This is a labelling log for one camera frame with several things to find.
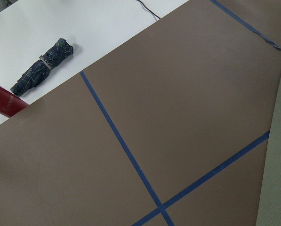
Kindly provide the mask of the red cylindrical tube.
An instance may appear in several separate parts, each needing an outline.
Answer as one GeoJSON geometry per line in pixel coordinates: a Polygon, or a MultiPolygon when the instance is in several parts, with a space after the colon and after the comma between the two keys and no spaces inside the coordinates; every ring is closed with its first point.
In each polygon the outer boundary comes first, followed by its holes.
{"type": "Polygon", "coordinates": [[[11,118],[27,106],[28,103],[0,86],[0,114],[11,118]]]}

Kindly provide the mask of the brown paper table mat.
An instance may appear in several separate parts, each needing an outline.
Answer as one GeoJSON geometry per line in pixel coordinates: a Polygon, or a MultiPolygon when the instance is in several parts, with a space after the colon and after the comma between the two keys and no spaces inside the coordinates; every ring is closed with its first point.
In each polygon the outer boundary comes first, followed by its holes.
{"type": "Polygon", "coordinates": [[[59,38],[74,54],[0,115],[0,226],[255,224],[281,0],[21,0],[0,85],[59,38]]]}

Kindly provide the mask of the folded dark plaid umbrella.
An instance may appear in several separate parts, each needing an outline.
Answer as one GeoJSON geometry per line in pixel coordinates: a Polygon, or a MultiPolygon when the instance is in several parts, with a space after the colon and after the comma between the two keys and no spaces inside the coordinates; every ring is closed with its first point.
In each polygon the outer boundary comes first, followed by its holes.
{"type": "Polygon", "coordinates": [[[73,46],[65,39],[59,38],[49,50],[39,56],[39,60],[22,74],[10,91],[20,97],[28,90],[39,86],[49,76],[51,70],[58,67],[73,53],[73,46]]]}

